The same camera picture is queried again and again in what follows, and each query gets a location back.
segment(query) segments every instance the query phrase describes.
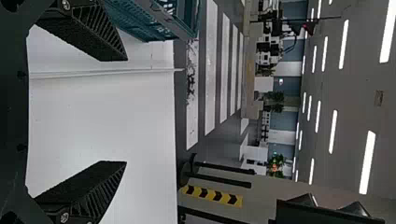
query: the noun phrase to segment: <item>wall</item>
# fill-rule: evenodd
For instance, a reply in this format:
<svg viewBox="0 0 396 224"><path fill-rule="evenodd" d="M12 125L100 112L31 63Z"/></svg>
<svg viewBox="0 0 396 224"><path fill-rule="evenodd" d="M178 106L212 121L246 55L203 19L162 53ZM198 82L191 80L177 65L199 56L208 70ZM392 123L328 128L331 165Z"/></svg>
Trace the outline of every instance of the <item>wall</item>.
<svg viewBox="0 0 396 224"><path fill-rule="evenodd" d="M249 181L252 183L252 189L191 179L189 184L193 186L242 195L242 208L233 208L220 203L192 198L183 195L181 192L178 194L180 205L251 224L259 224L267 223L268 218L275 218L276 199L288 200L311 192L315 195L321 207L337 209L352 202L360 201L373 217L384 218L387 223L396 223L396 214L394 213L396 211L396 201L260 175L240 175L204 168L200 170L200 174Z"/></svg>
<svg viewBox="0 0 396 224"><path fill-rule="evenodd" d="M97 161L127 161L101 223L175 224L174 77L165 71L173 67L172 42L121 38L130 61L100 63L37 27L31 30L26 185L35 197ZM156 190L158 179L162 190Z"/></svg>

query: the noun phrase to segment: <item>warning stripe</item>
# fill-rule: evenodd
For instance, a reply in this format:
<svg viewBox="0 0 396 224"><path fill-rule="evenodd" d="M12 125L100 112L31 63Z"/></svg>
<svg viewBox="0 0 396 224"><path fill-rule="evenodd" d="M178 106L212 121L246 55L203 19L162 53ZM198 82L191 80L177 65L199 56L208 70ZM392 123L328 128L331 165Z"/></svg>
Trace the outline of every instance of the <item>warning stripe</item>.
<svg viewBox="0 0 396 224"><path fill-rule="evenodd" d="M224 193L213 189L194 187L191 185L182 188L181 192L194 198L204 199L207 201L222 203L239 208L242 207L243 197L240 195Z"/></svg>

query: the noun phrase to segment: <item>ceiling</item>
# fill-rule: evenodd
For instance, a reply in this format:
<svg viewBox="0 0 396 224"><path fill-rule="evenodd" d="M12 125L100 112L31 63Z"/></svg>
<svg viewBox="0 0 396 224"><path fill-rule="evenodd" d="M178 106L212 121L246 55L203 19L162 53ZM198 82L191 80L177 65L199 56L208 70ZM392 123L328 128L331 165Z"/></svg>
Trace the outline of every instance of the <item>ceiling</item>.
<svg viewBox="0 0 396 224"><path fill-rule="evenodd" d="M318 12L318 0L309 1ZM297 151L299 181L308 182L311 159L315 159L313 184L359 192L368 131L376 133L375 153L368 194L396 199L396 35L388 63L379 63L389 0L322 0L321 21L305 43L302 99L312 95L311 120L300 109L304 131L302 150ZM345 20L349 20L344 69L338 68ZM329 37L326 70L321 72L325 36ZM313 51L318 46L316 71ZM382 106L375 106L375 91L383 91ZM320 124L315 133L318 100ZM329 153L332 112L338 110L333 154Z"/></svg>

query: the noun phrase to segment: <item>rectangular ceiling light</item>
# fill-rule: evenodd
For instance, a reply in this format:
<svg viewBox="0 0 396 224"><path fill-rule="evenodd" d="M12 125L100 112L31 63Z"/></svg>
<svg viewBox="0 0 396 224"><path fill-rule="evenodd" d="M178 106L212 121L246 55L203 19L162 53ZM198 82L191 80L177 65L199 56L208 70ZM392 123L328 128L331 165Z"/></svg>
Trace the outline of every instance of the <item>rectangular ceiling light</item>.
<svg viewBox="0 0 396 224"><path fill-rule="evenodd" d="M296 157L293 159L293 173L296 171Z"/></svg>
<svg viewBox="0 0 396 224"><path fill-rule="evenodd" d="M340 63L338 68L343 69L344 68L344 59L346 57L346 48L347 48L347 30L349 27L349 20L346 20L344 22L344 32L343 32L343 40L341 43L341 54L340 54Z"/></svg>
<svg viewBox="0 0 396 224"><path fill-rule="evenodd" d="M315 9L312 8L312 10L311 10L311 21L313 21L314 18L315 18Z"/></svg>
<svg viewBox="0 0 396 224"><path fill-rule="evenodd" d="M300 122L297 122L296 140L298 139L298 130L300 129Z"/></svg>
<svg viewBox="0 0 396 224"><path fill-rule="evenodd" d="M311 172L309 173L309 185L312 185L314 180L315 159L311 160Z"/></svg>
<svg viewBox="0 0 396 224"><path fill-rule="evenodd" d="M369 131L367 134L363 169L361 171L361 187L359 189L360 194L367 194L367 189L369 187L371 166L373 161L374 147L375 147L375 133Z"/></svg>
<svg viewBox="0 0 396 224"><path fill-rule="evenodd" d="M320 19L321 0L318 1L318 19Z"/></svg>
<svg viewBox="0 0 396 224"><path fill-rule="evenodd" d="M304 92L304 97L303 97L303 113L305 113L305 100L306 100L306 92Z"/></svg>
<svg viewBox="0 0 396 224"><path fill-rule="evenodd" d="M296 170L296 182L298 182L298 170Z"/></svg>
<svg viewBox="0 0 396 224"><path fill-rule="evenodd" d="M389 0L388 15L385 23L384 37L382 39L380 63L387 63L389 61L390 50L392 48L392 38L396 22L396 1Z"/></svg>
<svg viewBox="0 0 396 224"><path fill-rule="evenodd" d="M323 58L322 58L322 72L326 69L326 57L327 57L327 44L329 42L329 37L324 37L324 46L323 46Z"/></svg>
<svg viewBox="0 0 396 224"><path fill-rule="evenodd" d="M338 111L334 110L332 112L332 130L330 132L330 144L329 144L330 154L332 154L332 150L334 148L334 137L335 137L335 129L337 127L337 117L338 117Z"/></svg>
<svg viewBox="0 0 396 224"><path fill-rule="evenodd" d="M301 70L301 74L304 74L304 72L305 72L305 55L303 57L303 68Z"/></svg>
<svg viewBox="0 0 396 224"><path fill-rule="evenodd" d="M312 73L315 73L315 64L317 63L317 50L318 47L314 46L314 58L312 59Z"/></svg>
<svg viewBox="0 0 396 224"><path fill-rule="evenodd" d="M298 150L301 151L301 143L303 140L303 130L300 130L300 140L299 140L299 144L298 144Z"/></svg>
<svg viewBox="0 0 396 224"><path fill-rule="evenodd" d="M317 123L315 124L315 133L318 132L319 130L319 122L320 122L320 107L321 107L321 101L318 101L318 110L317 110Z"/></svg>
<svg viewBox="0 0 396 224"><path fill-rule="evenodd" d="M308 115L306 117L308 121L311 120L311 105L312 105L312 95L309 96L309 101L308 101Z"/></svg>

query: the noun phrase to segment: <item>floor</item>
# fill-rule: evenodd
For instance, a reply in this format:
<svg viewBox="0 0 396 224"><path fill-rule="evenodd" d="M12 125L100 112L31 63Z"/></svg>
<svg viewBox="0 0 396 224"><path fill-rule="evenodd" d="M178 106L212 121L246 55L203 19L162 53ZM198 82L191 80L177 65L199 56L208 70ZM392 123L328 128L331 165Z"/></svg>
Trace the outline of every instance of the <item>floor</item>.
<svg viewBox="0 0 396 224"><path fill-rule="evenodd" d="M302 95L306 92L313 100L310 121L307 112L300 111L299 121L304 135L298 157L299 181L308 182L311 160L315 159L314 185L359 192L366 139L368 131L372 131L376 133L376 140L368 194L396 199L396 179L392 178L396 176L393 137L396 126L393 116L396 112L393 100L396 93L393 86L396 35L389 48L389 61L379 62L388 3L385 0L333 0L329 5L327 0L322 1L321 17L342 16L342 19L321 21L315 35L305 44ZM318 12L318 1L310 1L308 11L312 8ZM340 69L345 20L349 20L346 56L344 68ZM326 67L322 72L325 36L329 42ZM316 71L312 73L315 47ZM381 106L375 105L376 91L384 92ZM315 133L318 101L321 101L320 123L318 133ZM333 153L330 154L334 110L338 111L338 121Z"/></svg>
<svg viewBox="0 0 396 224"><path fill-rule="evenodd" d="M240 1L208 0L207 3L218 9L210 7L206 12L204 1L199 38L187 47L182 42L174 43L175 68L184 68L186 64L190 68L175 73L177 165L191 153L197 153L199 161L240 167L239 148L246 135L241 134L239 103L244 8ZM217 59L211 63L207 57ZM193 84L192 97L186 94L186 73L193 74L197 82Z"/></svg>

